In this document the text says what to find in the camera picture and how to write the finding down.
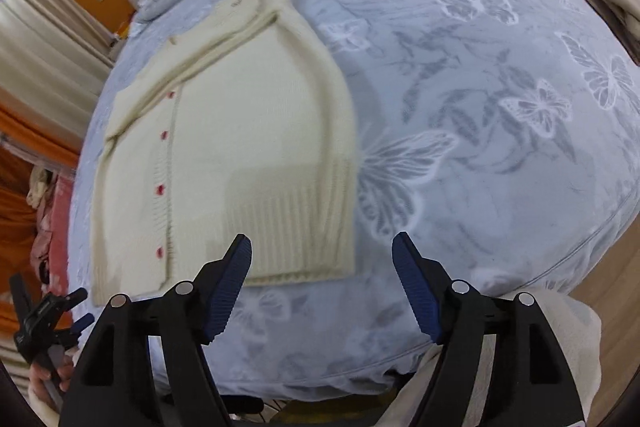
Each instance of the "blue gripper pad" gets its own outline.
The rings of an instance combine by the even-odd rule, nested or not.
[[[440,306],[422,274],[418,259],[414,257],[417,255],[421,259],[420,254],[417,250],[413,253],[412,248],[415,250],[406,232],[396,235],[391,248],[394,266],[404,288],[404,293],[406,293],[409,304],[414,311],[420,331],[429,335],[431,340],[436,342],[442,334]]]
[[[244,278],[251,267],[251,241],[249,238],[242,236],[235,250],[230,253],[232,254],[231,260],[207,303],[204,332],[210,341],[225,330]]]

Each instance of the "cream knit cardigan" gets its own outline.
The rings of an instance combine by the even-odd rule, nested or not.
[[[354,271],[353,106],[290,0],[222,0],[119,92],[95,175],[92,295],[192,279],[237,233],[248,283]]]

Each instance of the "bed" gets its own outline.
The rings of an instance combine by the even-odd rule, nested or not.
[[[148,24],[107,81],[74,188],[71,289],[91,286],[89,207],[115,93],[217,1],[183,0]],[[391,263],[399,230],[484,293],[567,293],[638,214],[640,73],[583,0],[293,1],[358,118],[356,275],[242,289],[205,349],[221,394],[380,393],[414,370],[430,341]],[[165,389],[157,341],[151,352]]]

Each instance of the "red fabric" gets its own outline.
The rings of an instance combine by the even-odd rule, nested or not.
[[[52,235],[49,245],[49,291],[55,295],[67,295],[68,293],[66,242],[73,188],[72,181],[59,176],[50,216]]]

